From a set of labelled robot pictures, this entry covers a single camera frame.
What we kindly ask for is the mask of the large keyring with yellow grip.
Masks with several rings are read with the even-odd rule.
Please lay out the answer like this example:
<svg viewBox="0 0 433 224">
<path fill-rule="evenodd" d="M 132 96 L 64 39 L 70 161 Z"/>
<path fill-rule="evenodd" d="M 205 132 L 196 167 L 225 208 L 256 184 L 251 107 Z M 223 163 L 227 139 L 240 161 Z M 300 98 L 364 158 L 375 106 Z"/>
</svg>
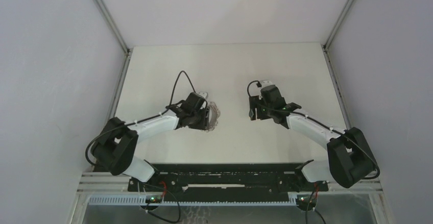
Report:
<svg viewBox="0 0 433 224">
<path fill-rule="evenodd" d="M 207 108 L 209 109 L 209 118 L 205 131 L 211 132 L 218 125 L 218 118 L 220 117 L 221 112 L 215 102 L 209 102 Z"/>
</svg>

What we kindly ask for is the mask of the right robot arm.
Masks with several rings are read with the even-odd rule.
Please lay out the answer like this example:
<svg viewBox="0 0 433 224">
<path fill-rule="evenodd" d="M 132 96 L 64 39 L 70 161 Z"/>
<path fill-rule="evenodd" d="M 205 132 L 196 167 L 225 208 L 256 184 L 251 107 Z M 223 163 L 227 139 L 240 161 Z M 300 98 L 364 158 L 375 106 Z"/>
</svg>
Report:
<svg viewBox="0 0 433 224">
<path fill-rule="evenodd" d="M 287 103 L 280 90 L 269 80 L 254 80 L 259 95 L 247 93 L 251 121 L 272 119 L 288 130 L 309 138 L 327 152 L 327 160 L 308 160 L 295 170 L 295 184 L 309 191 L 315 183 L 335 181 L 350 188 L 361 180 L 380 176 L 380 168 L 363 132 L 356 128 L 342 129 L 327 125 L 307 114 L 296 103 Z"/>
</svg>

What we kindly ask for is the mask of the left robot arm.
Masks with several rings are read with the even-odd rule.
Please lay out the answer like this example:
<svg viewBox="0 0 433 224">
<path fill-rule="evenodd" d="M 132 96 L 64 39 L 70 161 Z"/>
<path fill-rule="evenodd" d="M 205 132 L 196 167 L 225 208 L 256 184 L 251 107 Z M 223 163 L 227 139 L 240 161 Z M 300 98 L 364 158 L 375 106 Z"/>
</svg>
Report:
<svg viewBox="0 0 433 224">
<path fill-rule="evenodd" d="M 94 164 L 112 175 L 133 177 L 140 181 L 140 186 L 146 191 L 155 191 L 160 179 L 154 175 L 156 170 L 149 162 L 135 156 L 137 145 L 161 133 L 180 128 L 208 130 L 210 107 L 207 98 L 207 92 L 192 92 L 187 99 L 166 106 L 165 111 L 131 123 L 113 117 L 90 142 L 86 155 L 94 156 Z"/>
</svg>

